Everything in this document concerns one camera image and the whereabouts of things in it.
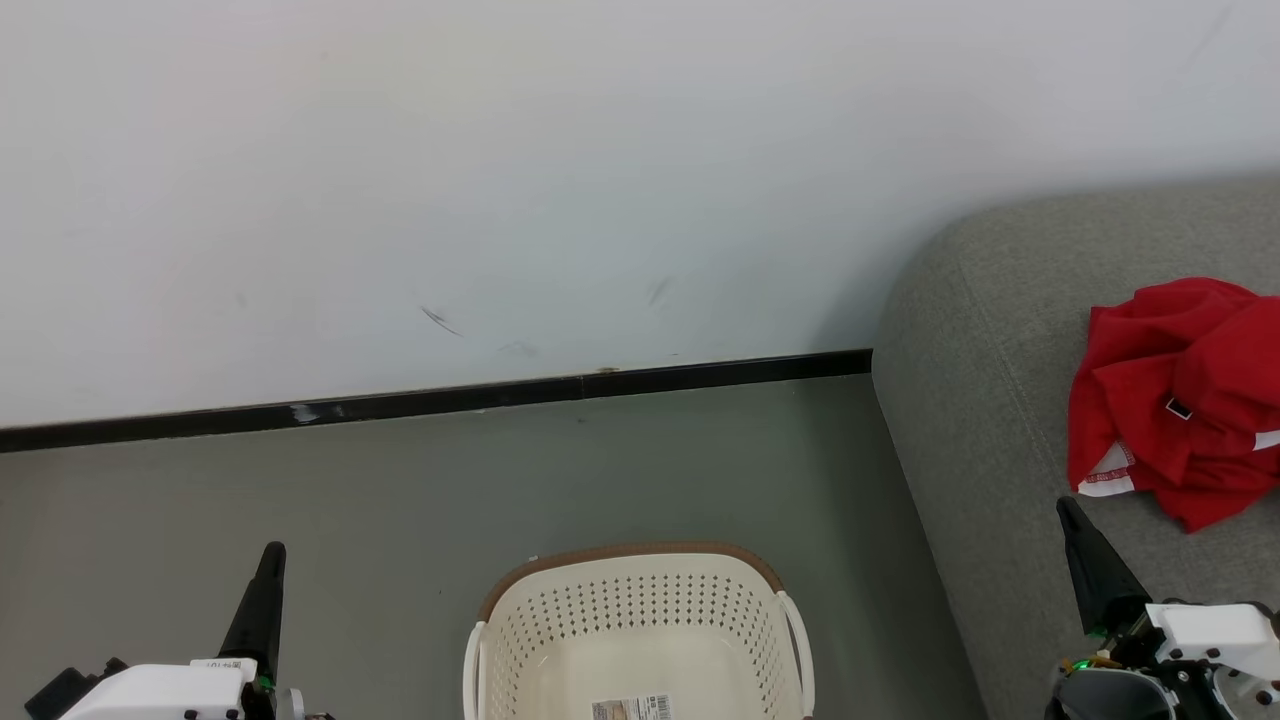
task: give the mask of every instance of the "gray sofa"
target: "gray sofa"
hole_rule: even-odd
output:
[[[1280,181],[983,213],[892,292],[876,392],[993,720],[1041,717],[1056,660],[1093,647],[1053,510],[1089,306],[1187,275],[1280,293]],[[1280,605],[1275,493],[1194,536],[1147,496],[1080,505],[1157,600]]]

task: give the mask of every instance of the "gray floor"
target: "gray floor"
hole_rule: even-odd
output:
[[[216,652],[282,539],[283,683],[339,720],[461,717],[503,573],[676,538],[777,569],[819,719],[980,716],[869,375],[0,456],[0,716],[68,665]]]

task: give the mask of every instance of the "white plastic basket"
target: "white plastic basket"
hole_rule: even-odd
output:
[[[467,642],[462,706],[466,720],[800,720],[813,656],[800,611],[750,552],[608,547],[498,583]]]

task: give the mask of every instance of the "crumpled red shirt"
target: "crumpled red shirt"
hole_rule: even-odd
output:
[[[1280,483],[1277,430],[1280,297],[1185,278],[1093,309],[1068,409],[1073,491],[1132,483],[1196,532]]]

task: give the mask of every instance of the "white wall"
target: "white wall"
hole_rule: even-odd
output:
[[[0,425],[868,346],[959,214],[1280,164],[1277,69],[1267,0],[8,0]]]

